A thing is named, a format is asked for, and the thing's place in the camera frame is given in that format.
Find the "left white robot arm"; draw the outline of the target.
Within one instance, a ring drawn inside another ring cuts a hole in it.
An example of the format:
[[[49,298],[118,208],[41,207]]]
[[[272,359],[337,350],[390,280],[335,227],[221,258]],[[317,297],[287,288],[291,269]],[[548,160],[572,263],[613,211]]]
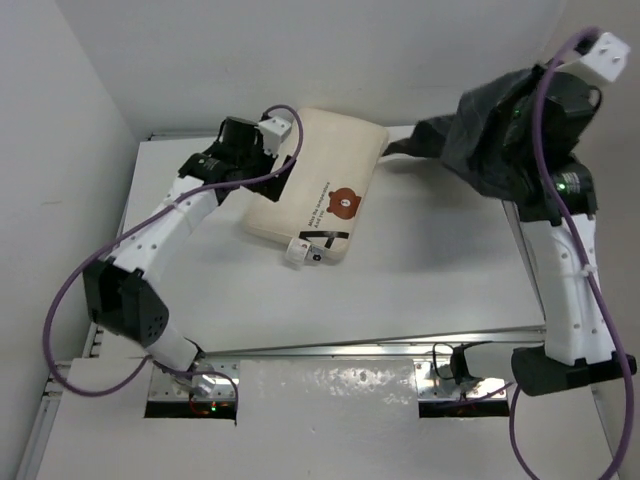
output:
[[[189,371],[198,346],[170,319],[157,287],[171,258],[198,225],[234,190],[244,187],[273,202],[279,200],[295,163],[280,160],[278,150],[292,129],[289,122],[265,114],[260,122],[228,117],[215,141],[191,155],[179,168],[164,200],[104,259],[83,271],[91,320],[138,344],[153,360],[175,371]]]

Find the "cream pillow with bear print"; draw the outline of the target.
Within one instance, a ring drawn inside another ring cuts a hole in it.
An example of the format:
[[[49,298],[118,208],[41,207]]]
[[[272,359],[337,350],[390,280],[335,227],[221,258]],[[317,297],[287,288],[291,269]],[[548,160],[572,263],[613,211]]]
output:
[[[378,124],[330,111],[302,108],[303,144],[277,202],[254,197],[245,230],[287,247],[301,264],[341,261],[354,230],[374,168],[388,145]]]

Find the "dark plaid pillowcase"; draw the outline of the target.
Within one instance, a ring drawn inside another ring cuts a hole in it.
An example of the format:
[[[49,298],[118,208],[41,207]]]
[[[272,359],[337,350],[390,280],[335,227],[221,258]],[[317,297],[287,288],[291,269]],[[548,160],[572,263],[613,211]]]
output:
[[[507,161],[501,150],[514,104],[528,96],[541,78],[531,67],[506,73],[466,91],[453,114],[420,120],[407,138],[384,154],[436,159],[484,197],[511,201]]]

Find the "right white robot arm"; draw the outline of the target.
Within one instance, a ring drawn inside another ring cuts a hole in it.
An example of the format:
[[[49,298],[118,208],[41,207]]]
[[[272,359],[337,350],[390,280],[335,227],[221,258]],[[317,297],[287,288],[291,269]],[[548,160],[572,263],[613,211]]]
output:
[[[539,347],[519,347],[511,357],[518,386],[541,396],[619,379],[619,355],[591,286],[596,276],[597,200],[589,169],[573,154],[598,108],[596,87],[559,73],[543,104],[541,151],[551,178],[548,193],[532,137],[536,96],[518,100],[503,145],[509,186],[533,267],[546,321]]]

